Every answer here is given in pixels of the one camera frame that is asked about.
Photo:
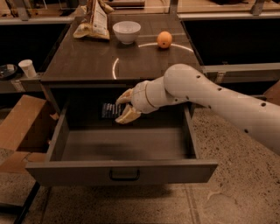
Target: drawer handle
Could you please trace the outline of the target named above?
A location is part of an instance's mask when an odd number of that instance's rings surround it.
[[[136,180],[139,180],[139,178],[140,178],[140,171],[137,170],[136,176],[134,178],[114,178],[113,177],[113,171],[111,170],[109,172],[109,177],[113,181],[136,181]]]

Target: white cup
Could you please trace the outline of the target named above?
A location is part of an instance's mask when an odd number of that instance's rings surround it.
[[[21,67],[21,69],[23,69],[27,78],[33,78],[37,76],[33,63],[30,59],[24,59],[20,61],[18,65]]]

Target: floor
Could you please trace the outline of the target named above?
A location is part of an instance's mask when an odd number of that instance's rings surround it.
[[[41,186],[24,224],[280,223],[280,157],[208,108],[196,108],[193,124],[201,157],[219,162],[208,183]],[[1,163],[10,153],[0,152]],[[0,202],[22,205],[34,179],[0,173],[0,183]],[[14,220],[0,213],[1,224]]]

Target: white bowl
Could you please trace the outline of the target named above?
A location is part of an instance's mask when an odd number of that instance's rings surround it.
[[[113,25],[113,31],[123,44],[132,44],[138,37],[141,25],[133,21],[122,21]]]

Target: dark tabletop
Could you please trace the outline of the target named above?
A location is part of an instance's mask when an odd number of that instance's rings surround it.
[[[155,79],[174,64],[184,63],[200,69],[184,28],[169,14],[108,15],[110,40],[74,38],[82,18],[71,24],[41,81],[47,83],[95,83]],[[124,20],[138,22],[142,28],[136,42],[120,43],[112,25]],[[173,37],[168,49],[158,47],[161,31]]]

